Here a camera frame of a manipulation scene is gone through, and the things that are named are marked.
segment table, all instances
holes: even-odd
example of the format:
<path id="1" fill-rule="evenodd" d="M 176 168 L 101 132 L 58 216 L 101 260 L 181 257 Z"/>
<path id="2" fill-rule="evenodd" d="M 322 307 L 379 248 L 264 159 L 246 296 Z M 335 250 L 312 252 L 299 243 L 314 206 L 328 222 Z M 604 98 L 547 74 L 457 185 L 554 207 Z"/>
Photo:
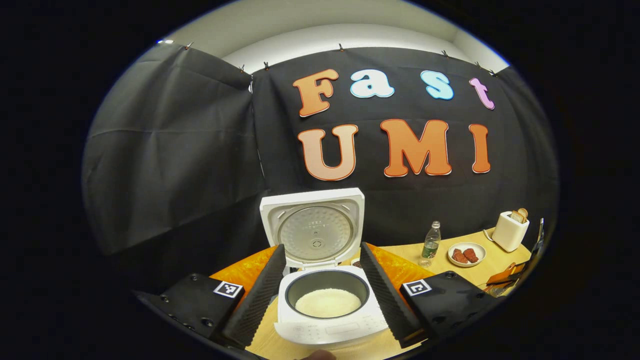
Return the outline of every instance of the table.
<path id="1" fill-rule="evenodd" d="M 493 229 L 487 230 L 489 236 L 493 234 Z M 478 265 L 470 268 L 461 268 L 452 264 L 447 259 L 447 251 L 451 245 L 456 243 L 471 241 L 482 245 L 486 249 L 485 259 Z M 415 263 L 420 259 L 422 253 L 422 243 L 409 245 L 396 245 L 381 247 L 391 253 Z M 342 265 L 349 265 L 352 259 L 360 257 L 360 250 L 349 260 L 343 261 Z M 484 289 L 484 284 L 492 275 L 503 272 L 511 263 L 523 263 L 529 260 L 531 253 L 522 244 L 513 252 L 504 251 L 499 245 L 490 241 L 484 236 L 482 231 L 470 235 L 459 236 L 442 240 L 436 256 L 431 259 L 432 265 L 429 270 L 434 274 L 452 270 L 464 277 L 469 282 Z M 254 354 L 266 357 L 270 360 L 293 360 L 309 356 L 315 348 L 306 345 L 291 343 L 281 338 L 273 327 L 273 323 L 278 321 L 278 299 L 274 300 L 264 313 L 262 322 L 253 337 L 251 346 L 246 349 Z M 409 351 L 420 344 L 411 347 L 400 348 L 400 345 L 391 334 L 391 330 L 386 329 L 365 343 L 351 345 L 342 348 L 331 348 L 331 345 L 323 347 L 332 352 L 338 360 L 377 360 L 396 356 Z"/>

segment blue letter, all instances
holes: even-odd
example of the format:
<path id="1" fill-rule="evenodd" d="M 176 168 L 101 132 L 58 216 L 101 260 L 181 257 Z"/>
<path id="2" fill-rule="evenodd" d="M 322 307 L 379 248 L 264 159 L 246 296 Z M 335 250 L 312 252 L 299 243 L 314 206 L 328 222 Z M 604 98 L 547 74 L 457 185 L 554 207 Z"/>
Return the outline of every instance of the blue letter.
<path id="1" fill-rule="evenodd" d="M 441 72 L 426 70 L 420 74 L 420 78 L 429 85 L 427 92 L 434 99 L 451 100 L 453 98 L 453 89 L 449 86 L 449 79 Z"/>
<path id="2" fill-rule="evenodd" d="M 389 86 L 387 75 L 380 70 L 360 70 L 351 75 L 351 80 L 356 81 L 351 85 L 351 93 L 355 97 L 390 97 L 394 94 L 395 89 Z"/>

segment water bottle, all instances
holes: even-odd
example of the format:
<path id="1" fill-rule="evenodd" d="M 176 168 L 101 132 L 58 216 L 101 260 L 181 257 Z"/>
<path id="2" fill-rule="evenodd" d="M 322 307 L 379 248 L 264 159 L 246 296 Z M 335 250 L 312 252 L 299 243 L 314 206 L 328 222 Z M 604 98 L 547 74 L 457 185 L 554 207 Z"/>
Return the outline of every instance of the water bottle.
<path id="1" fill-rule="evenodd" d="M 420 259 L 419 263 L 420 266 L 431 266 L 431 260 L 429 259 L 436 256 L 436 252 L 438 252 L 438 246 L 440 246 L 441 239 L 442 235 L 440 234 L 440 222 L 434 221 L 433 224 L 431 224 L 431 229 L 427 233 L 427 236 L 424 238 L 422 258 Z"/>

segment white rice cooker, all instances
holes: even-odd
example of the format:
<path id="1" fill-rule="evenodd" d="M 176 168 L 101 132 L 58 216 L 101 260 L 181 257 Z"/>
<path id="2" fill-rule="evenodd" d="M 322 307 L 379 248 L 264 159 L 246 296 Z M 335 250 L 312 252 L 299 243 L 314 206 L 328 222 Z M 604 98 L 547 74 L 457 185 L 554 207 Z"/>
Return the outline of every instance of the white rice cooker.
<path id="1" fill-rule="evenodd" d="M 276 332 L 304 345 L 352 345 L 368 340 L 388 325 L 364 271 L 338 266 L 360 248 L 364 194 L 358 188 L 265 197 L 260 215 L 271 246 L 284 244 L 286 275 L 278 291 Z M 298 299 L 321 289 L 346 290 L 361 302 L 342 316 L 318 318 L 296 310 Z"/>

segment white plate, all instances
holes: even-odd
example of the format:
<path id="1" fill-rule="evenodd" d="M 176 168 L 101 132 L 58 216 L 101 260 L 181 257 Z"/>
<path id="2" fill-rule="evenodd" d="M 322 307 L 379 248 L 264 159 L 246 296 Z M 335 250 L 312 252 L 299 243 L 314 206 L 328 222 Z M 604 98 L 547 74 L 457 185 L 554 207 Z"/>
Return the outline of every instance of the white plate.
<path id="1" fill-rule="evenodd" d="M 474 250 L 478 258 L 478 261 L 476 261 L 475 263 L 471 263 L 471 261 L 469 261 L 468 263 L 463 264 L 453 260 L 453 250 L 460 249 L 460 251 L 464 252 L 469 248 Z M 457 243 L 455 245 L 451 245 L 447 254 L 448 254 L 449 261 L 451 261 L 451 263 L 453 263 L 454 265 L 458 265 L 462 268 L 470 268 L 471 266 L 476 266 L 480 264 L 480 262 L 486 257 L 486 250 L 482 245 L 479 245 L 476 243 Z"/>

